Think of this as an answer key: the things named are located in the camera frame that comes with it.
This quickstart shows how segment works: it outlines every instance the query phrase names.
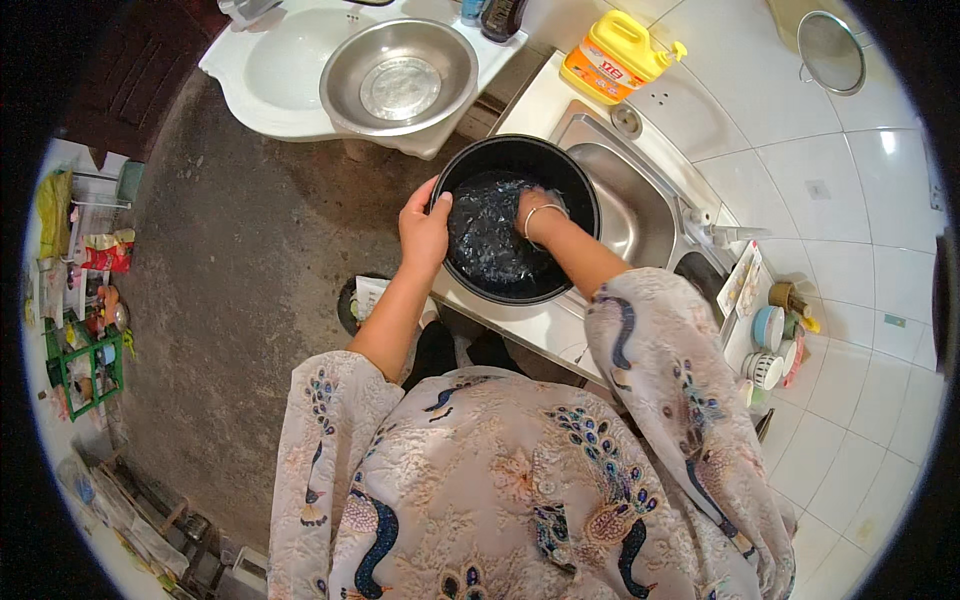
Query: white sink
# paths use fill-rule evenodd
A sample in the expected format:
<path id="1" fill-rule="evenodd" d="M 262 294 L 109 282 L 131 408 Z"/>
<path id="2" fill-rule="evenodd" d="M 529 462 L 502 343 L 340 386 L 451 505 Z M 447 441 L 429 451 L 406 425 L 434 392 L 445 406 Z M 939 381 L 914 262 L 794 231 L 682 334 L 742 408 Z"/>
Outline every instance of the white sink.
<path id="1" fill-rule="evenodd" d="M 342 41 L 376 23 L 341 9 L 287 16 L 253 46 L 244 83 L 260 100 L 290 110 L 322 109 L 320 76 Z"/>
<path id="2" fill-rule="evenodd" d="M 320 103 L 324 65 L 349 36 L 374 23 L 409 16 L 446 23 L 467 38 L 477 55 L 477 95 L 527 39 L 520 31 L 505 44 L 487 40 L 479 29 L 460 21 L 460 4 L 451 0 L 396 0 L 386 7 L 343 0 L 284 0 L 250 31 L 224 30 L 200 60 L 200 68 L 220 82 L 233 116 L 256 132 L 293 142 L 362 137 L 338 130 L 324 111 Z M 264 31 L 254 31 L 257 27 Z M 469 98 L 461 110 L 425 130 L 369 139 L 432 158 L 475 99 Z"/>

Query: bottle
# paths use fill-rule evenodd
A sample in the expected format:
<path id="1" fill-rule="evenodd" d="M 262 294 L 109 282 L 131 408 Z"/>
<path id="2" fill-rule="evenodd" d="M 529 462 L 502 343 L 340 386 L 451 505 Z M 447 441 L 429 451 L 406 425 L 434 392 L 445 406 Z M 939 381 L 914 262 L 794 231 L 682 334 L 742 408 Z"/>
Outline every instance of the bottle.
<path id="1" fill-rule="evenodd" d="M 597 102 L 615 105 L 652 82 L 686 48 L 673 42 L 670 52 L 650 49 L 650 33 L 622 11 L 610 11 L 564 59 L 560 72 Z"/>
<path id="2" fill-rule="evenodd" d="M 463 0 L 460 3 L 460 20 L 468 25 L 476 23 L 480 18 L 480 11 L 483 10 L 485 0 Z"/>
<path id="3" fill-rule="evenodd" d="M 520 19 L 527 0 L 488 0 L 480 14 L 480 27 L 486 39 L 503 43 L 520 30 Z"/>

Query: stainless steel sink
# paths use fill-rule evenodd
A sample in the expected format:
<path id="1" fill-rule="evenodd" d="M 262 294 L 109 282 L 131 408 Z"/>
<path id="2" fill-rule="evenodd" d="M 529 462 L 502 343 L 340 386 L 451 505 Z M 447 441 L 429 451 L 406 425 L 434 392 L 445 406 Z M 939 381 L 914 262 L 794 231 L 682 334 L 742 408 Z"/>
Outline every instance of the stainless steel sink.
<path id="1" fill-rule="evenodd" d="M 693 207 L 670 179 L 606 120 L 573 101 L 550 136 L 587 172 L 600 204 L 600 242 L 635 267 L 669 269 L 688 279 L 713 307 L 732 259 L 684 233 L 683 211 Z M 567 299 L 586 304 L 576 291 Z"/>

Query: water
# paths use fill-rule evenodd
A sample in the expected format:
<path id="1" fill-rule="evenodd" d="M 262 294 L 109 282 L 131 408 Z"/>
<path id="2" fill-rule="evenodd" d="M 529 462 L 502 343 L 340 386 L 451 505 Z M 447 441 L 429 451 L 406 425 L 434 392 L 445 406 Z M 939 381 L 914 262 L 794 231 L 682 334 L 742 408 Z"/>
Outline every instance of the water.
<path id="1" fill-rule="evenodd" d="M 525 279 L 534 283 L 538 274 L 556 265 L 549 252 L 514 228 L 520 192 L 538 185 L 520 173 L 487 171 L 453 190 L 448 254 L 475 284 L 503 286 Z"/>

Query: silver bracelet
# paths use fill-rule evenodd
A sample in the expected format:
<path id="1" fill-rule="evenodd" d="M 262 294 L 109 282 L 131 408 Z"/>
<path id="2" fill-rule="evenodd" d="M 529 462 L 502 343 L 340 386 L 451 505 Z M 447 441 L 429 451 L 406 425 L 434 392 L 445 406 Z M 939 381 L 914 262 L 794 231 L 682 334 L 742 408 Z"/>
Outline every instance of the silver bracelet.
<path id="1" fill-rule="evenodd" d="M 530 217 L 534 216 L 534 213 L 541 208 L 556 208 L 557 210 L 561 211 L 567 219 L 570 218 L 570 213 L 566 212 L 566 209 L 559 204 L 544 204 L 542 206 L 535 206 L 533 210 L 527 213 L 527 218 L 523 220 L 523 239 L 530 239 L 530 236 L 527 235 L 527 226 L 530 224 Z"/>

